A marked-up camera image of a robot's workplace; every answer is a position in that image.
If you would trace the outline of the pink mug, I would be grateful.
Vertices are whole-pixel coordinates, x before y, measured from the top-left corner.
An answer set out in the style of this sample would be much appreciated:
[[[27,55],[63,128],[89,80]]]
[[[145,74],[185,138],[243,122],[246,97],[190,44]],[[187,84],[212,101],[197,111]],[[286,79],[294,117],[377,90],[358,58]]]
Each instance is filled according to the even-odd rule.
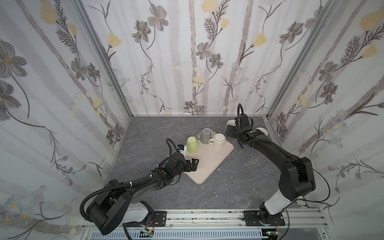
[[[229,120],[228,122],[227,122],[227,127],[233,127],[233,128],[236,128],[237,127],[237,125],[236,125],[236,121],[235,120]]]

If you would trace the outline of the cream white mug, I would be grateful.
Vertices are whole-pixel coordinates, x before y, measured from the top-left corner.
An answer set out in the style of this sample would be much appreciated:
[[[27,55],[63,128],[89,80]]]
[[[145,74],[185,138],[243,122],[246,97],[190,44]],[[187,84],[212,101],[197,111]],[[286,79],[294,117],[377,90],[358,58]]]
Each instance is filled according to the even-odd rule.
[[[223,134],[216,133],[209,141],[208,143],[212,145],[214,148],[221,148],[224,146],[226,142],[226,137]]]

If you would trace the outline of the dark teal mug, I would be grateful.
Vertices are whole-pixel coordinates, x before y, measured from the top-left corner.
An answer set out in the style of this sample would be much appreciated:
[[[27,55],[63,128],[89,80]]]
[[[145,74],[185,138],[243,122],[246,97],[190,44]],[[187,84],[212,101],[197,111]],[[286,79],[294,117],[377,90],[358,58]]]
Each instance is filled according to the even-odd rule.
[[[259,127],[259,128],[256,128],[256,130],[261,131],[265,136],[268,136],[268,135],[269,135],[268,131],[267,131],[265,128],[261,128],[261,127]]]

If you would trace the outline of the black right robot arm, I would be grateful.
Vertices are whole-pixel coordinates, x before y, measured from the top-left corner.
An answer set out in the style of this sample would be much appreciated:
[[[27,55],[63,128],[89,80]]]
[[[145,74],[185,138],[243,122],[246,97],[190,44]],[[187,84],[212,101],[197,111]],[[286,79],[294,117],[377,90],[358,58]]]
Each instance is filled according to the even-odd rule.
[[[329,182],[319,171],[313,168],[312,162],[306,157],[298,157],[283,149],[268,137],[264,128],[254,128],[254,121],[245,114],[242,104],[238,104],[237,116],[227,122],[226,137],[236,139],[240,148],[253,148],[270,160],[281,172],[278,190],[260,205],[256,214],[244,215],[244,221],[257,221],[261,225],[270,226],[278,223],[283,217],[282,212],[300,197],[306,196],[316,189],[314,173],[325,180],[328,195],[321,203],[331,196]]]

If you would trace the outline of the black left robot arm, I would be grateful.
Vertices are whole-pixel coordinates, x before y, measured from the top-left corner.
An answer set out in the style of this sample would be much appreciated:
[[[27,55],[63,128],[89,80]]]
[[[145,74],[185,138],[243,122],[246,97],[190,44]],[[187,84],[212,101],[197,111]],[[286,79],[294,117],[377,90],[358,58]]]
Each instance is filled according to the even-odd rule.
[[[187,160],[181,152],[186,146],[176,145],[169,138],[166,143],[169,154],[148,176],[123,183],[112,180],[85,197],[80,204],[80,214],[84,220],[94,223],[101,234],[107,235],[123,223],[133,199],[171,185],[174,178],[183,172],[197,170],[199,160]]]

